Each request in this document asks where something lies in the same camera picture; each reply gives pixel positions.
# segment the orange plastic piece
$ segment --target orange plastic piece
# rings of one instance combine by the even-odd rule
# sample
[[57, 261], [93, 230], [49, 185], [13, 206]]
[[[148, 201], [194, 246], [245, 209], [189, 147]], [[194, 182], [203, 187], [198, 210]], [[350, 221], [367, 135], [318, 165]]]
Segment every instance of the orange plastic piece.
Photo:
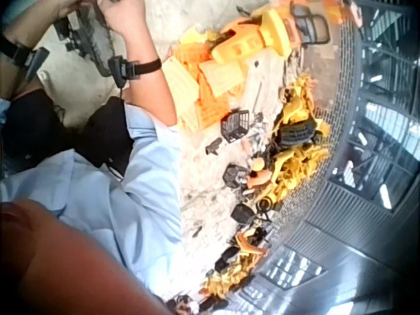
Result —
[[256, 177], [250, 177], [247, 181], [248, 189], [254, 188], [265, 184], [271, 179], [272, 172], [268, 169], [264, 169], [257, 173]]
[[236, 85], [235, 87], [232, 87], [229, 90], [229, 94], [236, 98], [241, 98], [243, 96], [243, 92], [245, 91], [246, 83], [247, 83], [247, 76], [248, 76], [248, 65], [245, 62], [239, 62], [239, 65], [241, 67], [242, 75], [244, 80]]
[[196, 101], [199, 127], [204, 130], [220, 121], [229, 111], [229, 101], [226, 93], [215, 97], [210, 85], [202, 73], [198, 75], [199, 100]]
[[215, 97], [243, 82], [242, 69], [236, 61], [219, 64], [214, 60], [209, 60], [202, 62], [199, 68], [205, 75]]
[[171, 90], [177, 115], [181, 116], [198, 99], [200, 88], [175, 57], [166, 60], [162, 70]]
[[183, 113], [182, 120], [187, 130], [197, 131], [200, 128], [196, 104], [191, 104], [188, 109]]
[[205, 43], [191, 43], [175, 45], [171, 54], [186, 68], [197, 81], [200, 73], [199, 64], [211, 59], [209, 47]]
[[265, 47], [259, 28], [255, 24], [232, 26], [230, 32], [234, 32], [234, 36], [218, 44], [211, 51], [211, 56], [222, 64], [231, 60], [243, 60], [257, 53]]
[[254, 254], [254, 255], [262, 255], [265, 257], [268, 254], [267, 248], [259, 248], [257, 246], [251, 245], [248, 243], [247, 238], [245, 237], [245, 232], [240, 232], [235, 235], [236, 241], [244, 253]]

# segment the black device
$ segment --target black device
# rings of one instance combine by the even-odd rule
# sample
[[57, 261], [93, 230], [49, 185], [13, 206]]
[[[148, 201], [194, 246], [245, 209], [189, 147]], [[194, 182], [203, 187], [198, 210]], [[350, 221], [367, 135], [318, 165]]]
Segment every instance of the black device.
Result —
[[222, 144], [223, 139], [221, 137], [214, 140], [212, 143], [210, 143], [208, 146], [205, 147], [205, 153], [207, 155], [214, 154], [215, 156], [218, 156], [217, 150], [219, 149], [219, 146]]
[[3, 34], [0, 37], [0, 51], [8, 56], [15, 66], [26, 71], [25, 80], [28, 82], [35, 77], [50, 54], [44, 47], [39, 47], [36, 51], [33, 51], [20, 43], [14, 44]]
[[127, 80], [140, 79], [142, 74], [150, 74], [162, 68], [160, 58], [146, 64], [139, 64], [138, 61], [129, 62], [122, 56], [115, 56], [108, 60], [108, 67], [119, 89], [124, 88]]

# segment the floor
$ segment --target floor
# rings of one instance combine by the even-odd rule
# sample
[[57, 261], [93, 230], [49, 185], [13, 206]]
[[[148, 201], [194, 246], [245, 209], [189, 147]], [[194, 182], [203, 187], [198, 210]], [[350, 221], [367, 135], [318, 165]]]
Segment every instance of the floor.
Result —
[[[247, 10], [261, 6], [264, 0], [146, 0], [147, 19], [159, 55], [163, 58], [169, 47], [190, 26], [200, 23], [203, 28], [218, 29], [238, 16], [236, 4]], [[122, 40], [114, 35], [115, 50], [124, 53]], [[65, 123], [83, 123], [114, 91], [112, 78], [101, 77], [94, 64], [72, 52], [66, 52], [53, 29], [41, 43], [51, 51], [42, 70], [49, 72], [55, 101], [66, 109]], [[248, 61], [247, 87], [241, 100], [232, 100], [232, 108], [263, 112], [269, 120], [280, 112], [278, 87], [296, 77], [297, 64], [285, 67], [285, 60], [271, 50], [260, 52]], [[259, 85], [261, 91], [255, 103]], [[222, 182], [222, 174], [230, 162], [245, 165], [247, 155], [240, 144], [220, 149], [219, 156], [205, 155], [204, 147], [219, 137], [216, 125], [197, 135], [182, 135], [182, 240], [185, 253], [175, 263], [171, 285], [159, 294], [169, 298], [180, 292], [199, 287], [205, 273], [227, 246], [236, 229], [230, 212], [237, 203], [236, 195]], [[201, 226], [201, 232], [193, 234]]]

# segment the debris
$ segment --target debris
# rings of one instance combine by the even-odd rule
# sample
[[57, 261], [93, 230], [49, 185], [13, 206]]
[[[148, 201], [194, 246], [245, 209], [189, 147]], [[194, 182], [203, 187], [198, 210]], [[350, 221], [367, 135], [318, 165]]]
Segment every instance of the debris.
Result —
[[205, 153], [207, 155], [214, 154], [215, 156], [218, 156], [217, 150], [219, 149], [219, 146], [222, 144], [223, 139], [221, 137], [214, 140], [212, 143], [210, 143], [208, 146], [205, 147]]
[[192, 234], [192, 238], [196, 238], [198, 234], [201, 232], [201, 230], [203, 230], [202, 225], [200, 225], [199, 228], [194, 232], [194, 234]]

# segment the ground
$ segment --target ground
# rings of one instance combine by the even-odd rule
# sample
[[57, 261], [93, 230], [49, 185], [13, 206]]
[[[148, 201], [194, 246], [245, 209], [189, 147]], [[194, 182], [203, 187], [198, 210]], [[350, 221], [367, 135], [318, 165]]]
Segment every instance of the ground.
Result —
[[[148, 25], [159, 55], [163, 58], [169, 47], [190, 26], [200, 23], [203, 28], [219, 29], [224, 23], [237, 17], [236, 2], [224, 0], [146, 0]], [[245, 9], [261, 6], [264, 0], [237, 1]], [[115, 49], [125, 53], [121, 38], [113, 35]], [[41, 43], [51, 51], [42, 67], [48, 71], [54, 100], [66, 109], [65, 124], [83, 123], [107, 98], [115, 92], [112, 78], [103, 78], [95, 65], [66, 52], [50, 29]], [[272, 125], [280, 111], [278, 88], [289, 83], [297, 75], [297, 61], [287, 62], [271, 50], [260, 52], [248, 60], [247, 87], [241, 100], [232, 100], [232, 108], [252, 110], [261, 83], [255, 112], [263, 112]], [[237, 203], [236, 195], [224, 187], [222, 174], [230, 162], [245, 165], [246, 154], [240, 144], [230, 144], [219, 150], [219, 156], [205, 155], [204, 147], [215, 140], [220, 126], [196, 135], [182, 134], [182, 162], [180, 177], [180, 204], [182, 209], [182, 240], [185, 254], [175, 263], [176, 276], [162, 296], [169, 298], [180, 292], [196, 289], [205, 273], [227, 246], [236, 229], [230, 213]], [[202, 227], [201, 232], [193, 234]]]

